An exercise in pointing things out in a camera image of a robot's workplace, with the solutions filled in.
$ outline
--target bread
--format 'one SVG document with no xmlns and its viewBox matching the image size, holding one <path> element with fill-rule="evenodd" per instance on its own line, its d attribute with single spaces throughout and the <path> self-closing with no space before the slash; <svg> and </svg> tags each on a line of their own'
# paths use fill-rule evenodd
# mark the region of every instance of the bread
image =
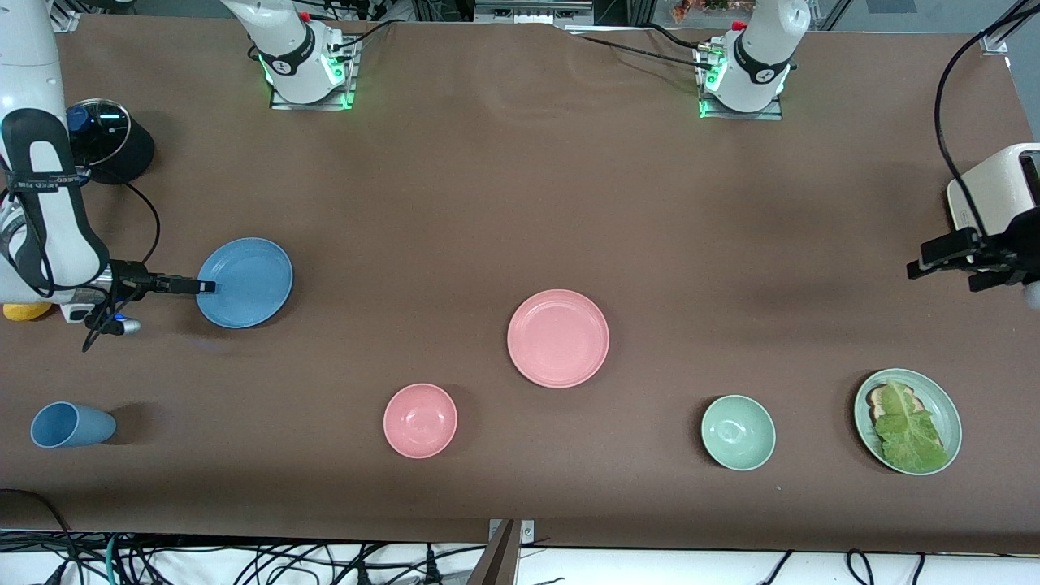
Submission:
<svg viewBox="0 0 1040 585">
<path fill-rule="evenodd" d="M 870 418 L 875 423 L 878 422 L 879 416 L 883 416 L 885 414 L 885 409 L 884 407 L 881 406 L 881 390 L 886 387 L 887 386 L 878 386 L 877 388 L 870 390 L 870 393 L 866 396 L 866 402 L 870 404 Z M 925 410 L 925 404 L 920 402 L 920 399 L 917 398 L 916 395 L 913 393 L 913 388 L 907 386 L 906 390 L 904 391 L 910 395 L 910 399 L 913 400 L 914 412 L 920 412 L 921 410 Z"/>
</svg>

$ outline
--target black cylindrical container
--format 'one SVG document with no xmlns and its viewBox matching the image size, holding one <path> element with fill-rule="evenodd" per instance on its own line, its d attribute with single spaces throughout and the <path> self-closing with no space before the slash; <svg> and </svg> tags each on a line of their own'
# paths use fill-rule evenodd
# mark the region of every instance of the black cylindrical container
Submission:
<svg viewBox="0 0 1040 585">
<path fill-rule="evenodd" d="M 70 107 L 66 117 L 73 160 L 77 167 L 90 168 L 95 181 L 109 185 L 132 181 L 152 163 L 152 134 L 122 105 L 84 100 Z"/>
</svg>

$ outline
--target teal cable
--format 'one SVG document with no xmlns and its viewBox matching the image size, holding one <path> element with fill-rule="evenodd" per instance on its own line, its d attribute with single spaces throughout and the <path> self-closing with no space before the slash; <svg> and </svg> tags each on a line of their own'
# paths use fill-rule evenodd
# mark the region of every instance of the teal cable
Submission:
<svg viewBox="0 0 1040 585">
<path fill-rule="evenodd" d="M 108 576 L 108 585 L 115 585 L 115 575 L 112 573 L 112 554 L 115 552 L 115 535 L 108 539 L 108 546 L 105 546 L 105 575 Z"/>
</svg>

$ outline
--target gray floor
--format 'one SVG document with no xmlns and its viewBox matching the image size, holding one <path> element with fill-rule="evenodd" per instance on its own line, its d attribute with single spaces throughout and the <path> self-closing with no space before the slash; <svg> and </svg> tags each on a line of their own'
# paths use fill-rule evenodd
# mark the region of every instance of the gray floor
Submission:
<svg viewBox="0 0 1040 585">
<path fill-rule="evenodd" d="M 820 1 L 829 7 L 836 0 Z M 854 0 L 836 29 L 977 32 L 1003 15 L 1011 3 L 1012 0 Z M 230 17 L 217 0 L 138 0 L 136 7 L 140 15 Z M 1011 73 L 1019 99 L 1034 136 L 1040 136 L 1040 17 L 1023 26 L 1009 45 Z"/>
</svg>

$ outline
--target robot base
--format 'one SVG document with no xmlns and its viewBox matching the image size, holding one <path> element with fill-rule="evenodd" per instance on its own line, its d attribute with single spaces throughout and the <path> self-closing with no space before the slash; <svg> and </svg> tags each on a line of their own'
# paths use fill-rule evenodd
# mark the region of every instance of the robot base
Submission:
<svg viewBox="0 0 1040 585">
<path fill-rule="evenodd" d="M 693 50 L 694 61 L 708 63 L 712 67 L 719 66 L 719 59 L 725 54 L 724 39 L 712 36 L 710 43 L 702 43 L 700 47 Z M 780 109 L 780 96 L 773 98 L 765 108 L 751 113 L 736 111 L 723 105 L 719 98 L 707 91 L 708 78 L 714 75 L 716 70 L 697 70 L 697 92 L 700 95 L 700 116 L 701 118 L 726 118 L 730 120 L 783 120 L 783 112 Z"/>
<path fill-rule="evenodd" d="M 357 35 L 344 35 L 342 43 L 350 43 L 358 39 Z M 332 74 L 336 77 L 342 76 L 343 82 L 328 96 L 316 102 L 309 104 L 297 104 L 283 98 L 275 86 L 270 90 L 271 109 L 305 109 L 317 111 L 341 111 L 354 107 L 354 97 L 358 90 L 358 73 L 361 68 L 361 47 L 364 43 L 355 43 L 349 47 L 341 49 L 331 56 L 342 60 L 340 63 L 332 63 Z"/>
</svg>

